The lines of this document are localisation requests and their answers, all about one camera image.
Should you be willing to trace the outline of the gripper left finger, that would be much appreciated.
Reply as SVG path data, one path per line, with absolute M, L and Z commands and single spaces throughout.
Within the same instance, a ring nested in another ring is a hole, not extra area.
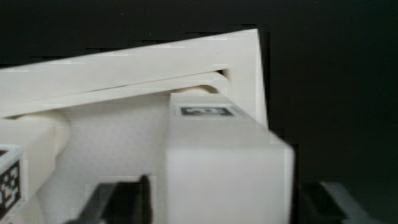
M 152 182 L 102 183 L 79 217 L 65 224 L 152 224 Z

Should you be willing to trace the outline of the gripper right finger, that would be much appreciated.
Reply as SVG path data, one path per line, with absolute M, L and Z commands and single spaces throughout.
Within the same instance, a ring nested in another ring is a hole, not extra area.
M 299 188 L 299 224 L 386 224 L 377 220 L 340 182 L 317 182 Z

